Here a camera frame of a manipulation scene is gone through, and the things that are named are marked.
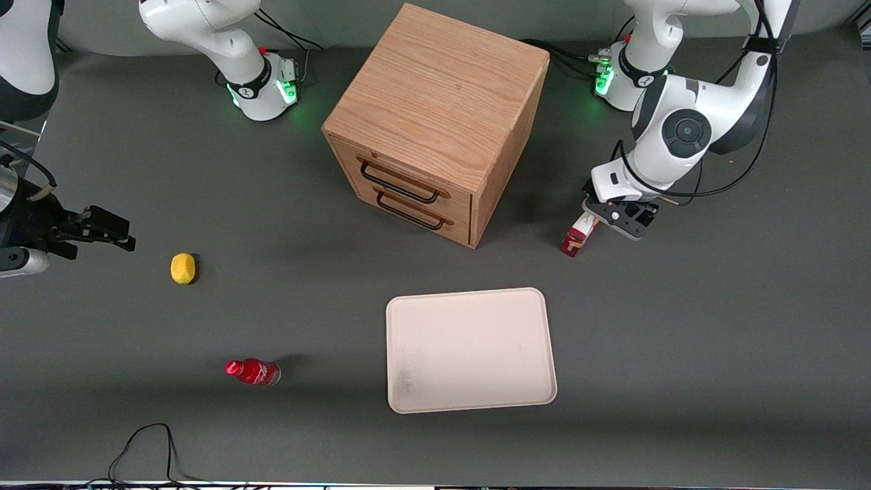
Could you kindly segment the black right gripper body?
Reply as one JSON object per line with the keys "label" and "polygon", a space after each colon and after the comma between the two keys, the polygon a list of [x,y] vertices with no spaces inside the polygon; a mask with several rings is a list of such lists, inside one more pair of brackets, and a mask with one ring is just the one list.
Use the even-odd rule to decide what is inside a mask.
{"label": "black right gripper body", "polygon": [[26,179],[2,179],[1,247],[42,249],[42,239],[79,241],[77,214],[60,204],[52,183],[38,186]]}

